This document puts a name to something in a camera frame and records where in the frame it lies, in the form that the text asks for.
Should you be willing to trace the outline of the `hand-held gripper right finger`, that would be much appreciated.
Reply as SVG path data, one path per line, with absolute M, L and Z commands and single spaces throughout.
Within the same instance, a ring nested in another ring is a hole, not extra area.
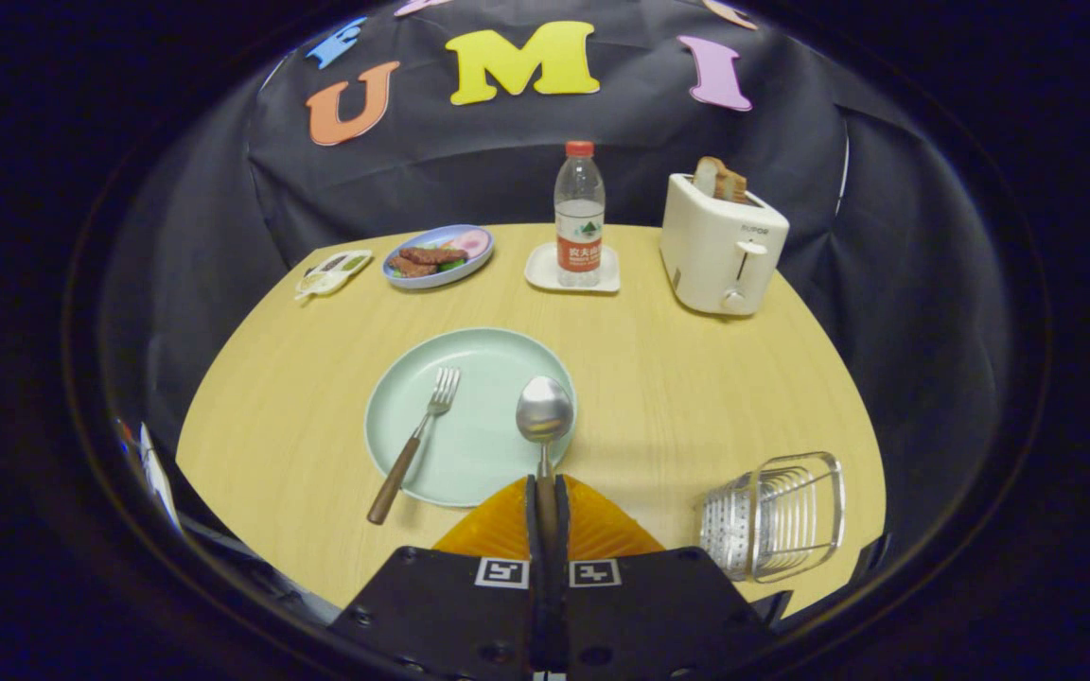
M 576 484 L 554 483 L 557 536 L 546 596 L 550 680 L 722 680 L 778 639 L 697 546 L 572 560 Z

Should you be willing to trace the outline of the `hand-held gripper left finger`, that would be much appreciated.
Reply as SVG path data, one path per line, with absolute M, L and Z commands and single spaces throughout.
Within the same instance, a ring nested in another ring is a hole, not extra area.
M 537 680 L 533 633 L 543 586 L 534 555 L 402 546 L 327 630 L 391 665 L 391 678 Z

